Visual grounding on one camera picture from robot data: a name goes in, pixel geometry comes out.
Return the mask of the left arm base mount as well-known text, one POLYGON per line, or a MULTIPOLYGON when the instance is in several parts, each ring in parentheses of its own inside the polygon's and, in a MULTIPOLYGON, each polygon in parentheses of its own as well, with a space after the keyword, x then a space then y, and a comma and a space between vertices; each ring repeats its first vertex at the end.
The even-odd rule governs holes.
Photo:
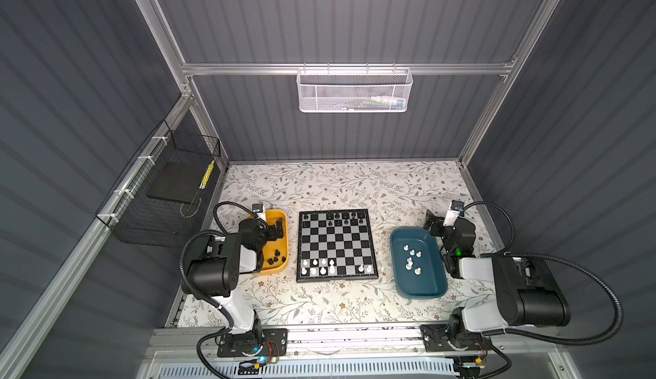
POLYGON ((243 334, 226 334, 216 340, 219 358, 280 357, 286 355, 288 329, 253 329, 243 334))

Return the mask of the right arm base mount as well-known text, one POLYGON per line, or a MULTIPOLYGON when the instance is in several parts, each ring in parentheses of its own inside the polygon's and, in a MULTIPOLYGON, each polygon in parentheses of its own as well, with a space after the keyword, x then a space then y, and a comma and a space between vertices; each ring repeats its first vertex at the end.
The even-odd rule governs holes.
POLYGON ((449 324, 422 324, 420 333, 427 352, 483 351, 490 346, 483 336, 449 324))

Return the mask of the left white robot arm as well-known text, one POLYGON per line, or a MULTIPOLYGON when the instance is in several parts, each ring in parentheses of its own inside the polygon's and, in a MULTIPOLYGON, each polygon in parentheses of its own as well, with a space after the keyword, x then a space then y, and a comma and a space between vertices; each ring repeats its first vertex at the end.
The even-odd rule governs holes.
POLYGON ((236 293, 239 277, 259 274, 265 265, 281 265, 286 256, 279 248, 265 248, 285 240, 283 219, 265 225, 259 218, 247 218, 235 233, 202 230, 183 245, 179 273, 181 288, 187 295, 209 304, 227 320, 224 335, 245 339, 263 338, 256 311, 236 293))

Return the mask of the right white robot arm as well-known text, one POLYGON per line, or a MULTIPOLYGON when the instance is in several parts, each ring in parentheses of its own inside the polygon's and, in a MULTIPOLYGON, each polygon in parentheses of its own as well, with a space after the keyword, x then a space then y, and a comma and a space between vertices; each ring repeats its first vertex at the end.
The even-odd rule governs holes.
POLYGON ((444 217, 428 211, 424 229, 442 241, 442 262, 452 278, 495 286, 493 300, 452 312, 445 329, 452 343, 473 342, 495 329, 569 324, 569 305, 544 259, 475 256, 476 226, 458 211, 449 210, 444 217))

